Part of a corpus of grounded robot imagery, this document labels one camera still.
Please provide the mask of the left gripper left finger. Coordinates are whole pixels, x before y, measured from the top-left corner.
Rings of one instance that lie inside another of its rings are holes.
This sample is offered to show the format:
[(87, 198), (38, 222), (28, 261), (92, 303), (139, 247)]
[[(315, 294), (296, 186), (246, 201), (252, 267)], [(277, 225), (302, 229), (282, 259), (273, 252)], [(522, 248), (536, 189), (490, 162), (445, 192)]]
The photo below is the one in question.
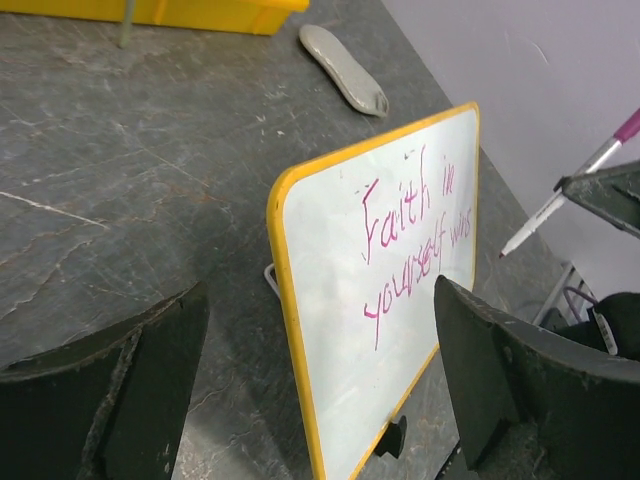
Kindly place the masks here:
[(171, 478), (209, 314), (199, 282), (2, 368), (2, 478)]

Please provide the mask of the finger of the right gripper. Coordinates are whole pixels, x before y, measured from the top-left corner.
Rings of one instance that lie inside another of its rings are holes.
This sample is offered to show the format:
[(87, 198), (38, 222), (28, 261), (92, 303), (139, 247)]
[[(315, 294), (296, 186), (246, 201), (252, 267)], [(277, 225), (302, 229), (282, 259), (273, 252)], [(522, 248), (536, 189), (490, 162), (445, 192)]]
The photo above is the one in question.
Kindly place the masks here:
[(626, 233), (639, 232), (639, 161), (562, 177), (556, 192)]

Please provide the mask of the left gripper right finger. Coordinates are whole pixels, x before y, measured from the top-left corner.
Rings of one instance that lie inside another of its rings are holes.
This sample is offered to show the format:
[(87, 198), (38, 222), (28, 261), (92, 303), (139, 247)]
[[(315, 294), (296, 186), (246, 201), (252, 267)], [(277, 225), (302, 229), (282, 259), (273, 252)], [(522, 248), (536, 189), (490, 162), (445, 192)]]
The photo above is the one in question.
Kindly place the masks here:
[(635, 479), (639, 358), (614, 356), (435, 283), (466, 466), (483, 479)]

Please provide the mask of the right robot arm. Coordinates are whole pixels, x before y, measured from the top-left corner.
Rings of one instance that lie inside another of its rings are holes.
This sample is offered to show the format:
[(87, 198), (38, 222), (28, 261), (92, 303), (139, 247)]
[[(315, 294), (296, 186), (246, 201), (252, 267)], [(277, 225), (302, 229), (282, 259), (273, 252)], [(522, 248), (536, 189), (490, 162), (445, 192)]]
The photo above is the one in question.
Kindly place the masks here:
[[(639, 162), (633, 161), (560, 182), (562, 195), (616, 229), (639, 236)], [(614, 356), (639, 358), (639, 295), (612, 294), (600, 301), (566, 285), (562, 294), (577, 322), (552, 308), (541, 326)]]

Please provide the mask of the yellow framed whiteboard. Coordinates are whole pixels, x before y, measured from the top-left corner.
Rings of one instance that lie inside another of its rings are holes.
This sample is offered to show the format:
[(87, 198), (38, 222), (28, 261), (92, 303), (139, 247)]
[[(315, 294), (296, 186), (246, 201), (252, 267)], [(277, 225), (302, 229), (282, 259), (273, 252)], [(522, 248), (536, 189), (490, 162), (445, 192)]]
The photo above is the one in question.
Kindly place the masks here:
[(268, 237), (312, 475), (352, 479), (437, 352), (434, 288), (475, 281), (473, 102), (285, 170)]

